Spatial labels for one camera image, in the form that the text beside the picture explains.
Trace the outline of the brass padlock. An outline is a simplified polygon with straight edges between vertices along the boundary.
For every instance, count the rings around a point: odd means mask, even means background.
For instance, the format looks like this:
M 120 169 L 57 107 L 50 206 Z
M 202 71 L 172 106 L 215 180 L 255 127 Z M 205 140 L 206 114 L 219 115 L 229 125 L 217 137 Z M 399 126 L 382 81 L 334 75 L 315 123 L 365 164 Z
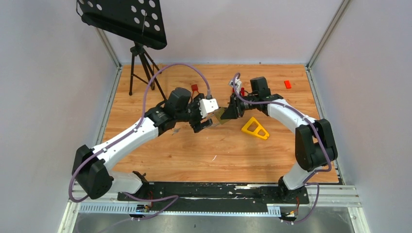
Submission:
M 230 121 L 229 119 L 223 119 L 222 115 L 225 112 L 226 108 L 220 107 L 218 110 L 214 111 L 212 114 L 212 126 L 223 125 Z

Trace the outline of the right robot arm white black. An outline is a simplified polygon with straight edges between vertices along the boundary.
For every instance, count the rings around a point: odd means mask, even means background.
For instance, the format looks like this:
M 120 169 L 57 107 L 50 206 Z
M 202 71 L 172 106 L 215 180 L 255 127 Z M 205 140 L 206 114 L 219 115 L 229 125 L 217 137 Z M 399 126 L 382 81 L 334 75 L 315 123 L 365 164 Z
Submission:
M 265 77 L 250 80 L 252 91 L 240 94 L 240 74 L 236 73 L 229 86 L 233 93 L 222 119 L 243 117 L 247 110 L 259 110 L 286 126 L 295 136 L 296 162 L 291 170 L 279 179 L 278 198 L 291 202 L 297 189 L 303 187 L 316 173 L 332 170 L 332 161 L 338 157 L 331 124 L 325 118 L 315 119 L 292 107 L 281 95 L 273 94 Z

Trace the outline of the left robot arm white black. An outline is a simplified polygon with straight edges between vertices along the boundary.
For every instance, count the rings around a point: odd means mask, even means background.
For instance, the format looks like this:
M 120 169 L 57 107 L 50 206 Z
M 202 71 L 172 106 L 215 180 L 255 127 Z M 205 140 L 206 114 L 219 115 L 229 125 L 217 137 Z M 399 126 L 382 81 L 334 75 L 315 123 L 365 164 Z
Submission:
M 108 192 L 126 192 L 136 200 L 144 200 L 149 194 L 146 180 L 137 172 L 114 172 L 113 167 L 139 146 L 173 129 L 177 122 L 189 123 L 195 133 L 211 126 L 207 115 L 218 108 L 214 98 L 202 93 L 192 97 L 190 91 L 178 87 L 120 134 L 92 148 L 80 146 L 70 182 L 77 182 L 92 200 Z

